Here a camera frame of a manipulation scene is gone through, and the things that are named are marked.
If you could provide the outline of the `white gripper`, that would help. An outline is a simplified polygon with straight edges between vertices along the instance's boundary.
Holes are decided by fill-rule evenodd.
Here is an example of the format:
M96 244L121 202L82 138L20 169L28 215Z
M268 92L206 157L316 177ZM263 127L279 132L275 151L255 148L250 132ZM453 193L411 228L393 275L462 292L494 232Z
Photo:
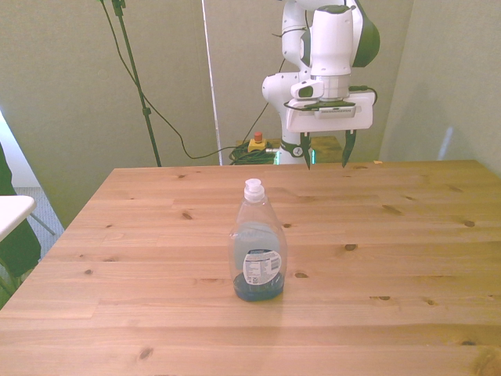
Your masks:
M289 132L301 132L301 149L305 164L311 167L309 132L345 131L341 157L344 168L356 141L356 130L368 129L373 123L373 93L351 94L346 100L321 102L313 99L292 99L285 103L285 126Z

